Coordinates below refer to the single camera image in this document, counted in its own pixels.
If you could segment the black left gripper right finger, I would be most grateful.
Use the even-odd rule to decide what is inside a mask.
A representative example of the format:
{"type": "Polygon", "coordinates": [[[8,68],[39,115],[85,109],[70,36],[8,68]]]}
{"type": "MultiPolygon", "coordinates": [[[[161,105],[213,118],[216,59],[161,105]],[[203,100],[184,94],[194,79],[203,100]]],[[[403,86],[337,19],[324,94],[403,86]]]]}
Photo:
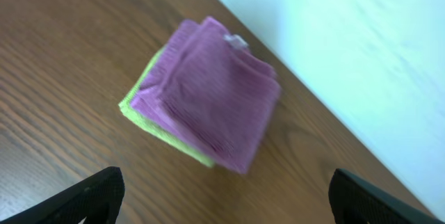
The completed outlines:
{"type": "Polygon", "coordinates": [[[336,224],[444,224],[342,168],[328,198],[336,224]]]}

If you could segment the purple microfiber cloth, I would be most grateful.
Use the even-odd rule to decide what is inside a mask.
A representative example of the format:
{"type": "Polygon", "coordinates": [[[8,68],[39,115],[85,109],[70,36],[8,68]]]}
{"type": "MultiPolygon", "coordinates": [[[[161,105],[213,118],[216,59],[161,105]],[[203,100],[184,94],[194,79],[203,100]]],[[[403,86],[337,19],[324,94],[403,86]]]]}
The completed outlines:
{"type": "Polygon", "coordinates": [[[248,172],[280,96],[273,67],[207,17],[172,34],[131,107],[237,173],[248,172]]]}

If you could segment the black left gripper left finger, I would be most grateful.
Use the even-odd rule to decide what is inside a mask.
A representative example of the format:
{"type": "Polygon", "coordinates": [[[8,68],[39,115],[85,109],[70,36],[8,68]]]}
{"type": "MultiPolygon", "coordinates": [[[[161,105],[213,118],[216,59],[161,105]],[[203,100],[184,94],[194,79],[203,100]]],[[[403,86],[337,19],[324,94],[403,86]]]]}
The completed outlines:
{"type": "Polygon", "coordinates": [[[124,192],[120,168],[110,166],[1,224],[114,224],[124,192]]]}

